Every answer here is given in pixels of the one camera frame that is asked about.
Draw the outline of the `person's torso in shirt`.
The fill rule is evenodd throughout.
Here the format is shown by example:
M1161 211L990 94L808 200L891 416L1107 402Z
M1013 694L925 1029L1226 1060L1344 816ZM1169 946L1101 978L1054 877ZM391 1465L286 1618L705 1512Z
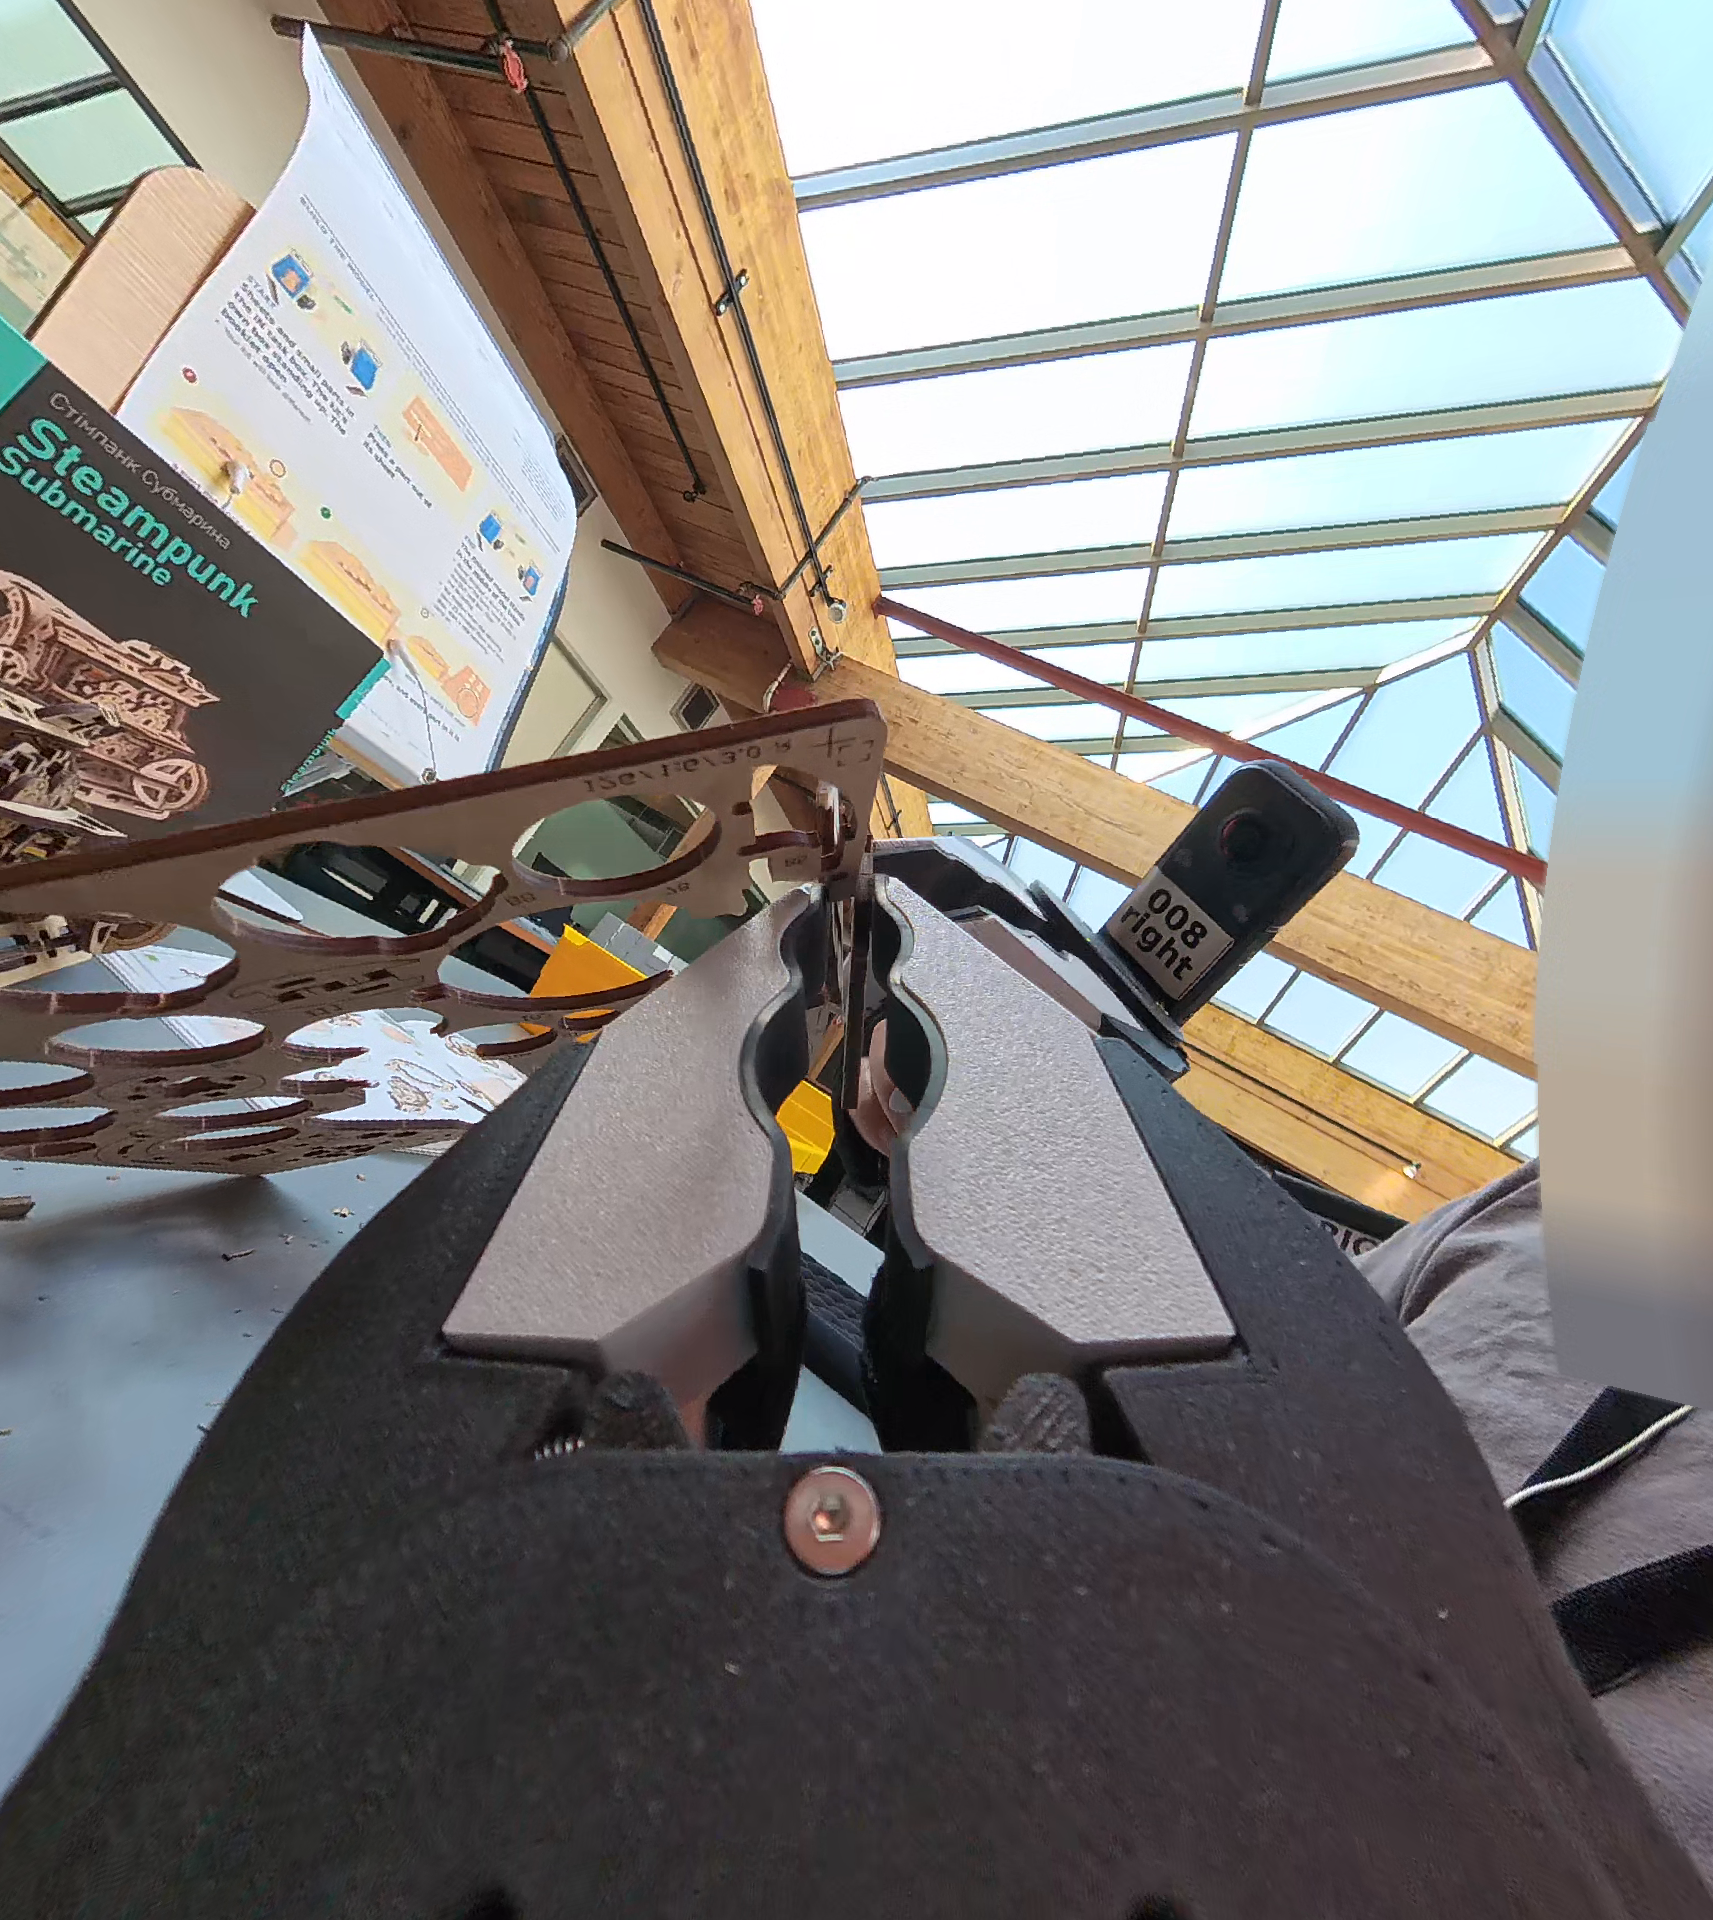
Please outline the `person's torso in shirt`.
M1503 1495L1582 1467L1552 1455L1602 1389L1554 1360L1539 1163L1401 1228L1361 1270L1465 1417ZM1517 1508L1518 1522L1534 1515L1549 1601L1713 1551L1713 1412L1586 1485ZM1713 1890L1713 1636L1627 1676L1596 1705Z

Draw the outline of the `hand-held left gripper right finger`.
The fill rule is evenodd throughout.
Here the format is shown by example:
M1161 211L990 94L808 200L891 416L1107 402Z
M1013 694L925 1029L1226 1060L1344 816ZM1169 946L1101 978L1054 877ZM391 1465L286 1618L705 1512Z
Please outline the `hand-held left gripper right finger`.
M868 953L891 1074L940 1096L891 1159L891 1236L866 1309L868 1417L891 1452L966 1452L1027 1376L1218 1360L1236 1325L1098 1050L905 882Z

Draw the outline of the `person's right hand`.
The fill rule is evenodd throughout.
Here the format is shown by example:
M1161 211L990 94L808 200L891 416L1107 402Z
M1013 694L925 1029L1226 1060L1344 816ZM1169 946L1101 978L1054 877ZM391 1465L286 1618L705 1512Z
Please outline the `person's right hand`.
M894 1159L897 1142L912 1139L940 1096L940 1074L933 1054L902 1058L908 1079L891 1074L887 1047L859 1058L859 1090L851 1099L851 1128L880 1163Z

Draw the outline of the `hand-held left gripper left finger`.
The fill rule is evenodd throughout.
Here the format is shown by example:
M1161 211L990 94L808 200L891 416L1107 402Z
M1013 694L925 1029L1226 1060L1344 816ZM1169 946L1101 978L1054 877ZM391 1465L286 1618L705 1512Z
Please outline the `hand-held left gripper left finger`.
M699 1445L776 1449L802 1373L797 1175L826 903L797 889L605 1029L442 1338L660 1381Z

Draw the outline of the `wooden parts sheet round holes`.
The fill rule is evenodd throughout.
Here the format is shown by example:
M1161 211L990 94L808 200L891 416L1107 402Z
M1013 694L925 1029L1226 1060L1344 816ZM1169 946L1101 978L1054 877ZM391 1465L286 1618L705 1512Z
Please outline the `wooden parts sheet round holes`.
M0 986L0 1161L260 1177L455 1139L455 1113L356 1117L371 1078L322 1022L425 1010L439 1036L506 1029L527 1060L582 1044L658 975L559 996L464 987L442 967L485 933L592 900L724 915L751 868L808 891L863 866L887 720L872 702L802 708L605 754L519 765L385 800L295 807L93 857L0 868L0 918L189 928L221 941L182 987ZM624 877L549 877L520 843L549 819L614 800L699 805L695 841ZM293 845L452 857L485 891L421 933L321 933L232 879Z

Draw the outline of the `red pipe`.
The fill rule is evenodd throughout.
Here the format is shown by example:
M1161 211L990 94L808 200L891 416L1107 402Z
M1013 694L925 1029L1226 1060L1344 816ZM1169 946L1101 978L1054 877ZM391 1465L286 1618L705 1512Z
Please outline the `red pipe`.
M918 613L897 598L880 596L874 602L874 613L881 617L894 617L908 624L925 638L937 638L948 642L952 648L963 648L968 655L979 655L986 660L993 660L997 666L1007 666L1016 673L1023 673L1041 684L1050 684L1054 690L1069 694L1076 702L1086 705L1101 705L1114 709L1115 715L1125 715L1126 720L1141 720L1143 726L1154 731L1165 731L1171 737L1179 737L1190 747L1208 748L1211 754L1218 758L1233 758L1236 763L1260 763L1262 752L1240 741L1230 731L1218 731L1204 726L1201 720L1190 720L1186 715L1173 715L1165 708L1158 708L1148 699L1141 699L1130 690L1101 684L1079 672L1071 672L1065 666L1052 666L1043 662L1036 652L1007 647L993 638L982 638L970 630L963 630L956 624L948 624L937 615ZM1388 797L1381 797L1374 791L1365 791L1356 783L1344 783L1332 773L1314 772L1296 761L1286 761L1286 765L1304 780L1314 791L1324 794L1326 800L1346 805L1351 809L1368 812L1374 819L1392 822L1396 830L1415 833L1418 837L1436 841L1438 845L1450 845L1454 852L1463 852L1470 857L1481 857L1492 864L1493 868L1503 868L1504 875L1517 877L1518 882L1528 882L1539 891L1547 889L1547 859L1539 857L1535 852L1518 852L1510 843L1492 841L1481 833L1461 830L1450 822L1438 822L1436 816L1421 812L1418 807L1399 805Z

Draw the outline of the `white instruction poster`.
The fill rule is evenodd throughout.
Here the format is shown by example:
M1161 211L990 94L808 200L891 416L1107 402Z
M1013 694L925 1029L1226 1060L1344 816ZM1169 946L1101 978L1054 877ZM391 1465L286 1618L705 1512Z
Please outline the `white instruction poster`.
M556 439L313 33L310 111L122 421L388 662L342 737L388 773L502 763L580 505Z

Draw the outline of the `black model kit box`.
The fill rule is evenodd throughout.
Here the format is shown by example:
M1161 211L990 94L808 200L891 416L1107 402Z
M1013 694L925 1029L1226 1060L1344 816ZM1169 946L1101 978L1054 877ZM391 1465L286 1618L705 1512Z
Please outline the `black model kit box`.
M379 662L0 315L0 866L268 816Z

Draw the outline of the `brown board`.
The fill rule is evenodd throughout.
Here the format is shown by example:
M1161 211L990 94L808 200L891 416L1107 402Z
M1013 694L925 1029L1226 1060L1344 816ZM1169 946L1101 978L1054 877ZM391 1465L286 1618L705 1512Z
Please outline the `brown board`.
M253 215L239 192L204 169L144 172L37 315L29 339L82 396L119 413Z

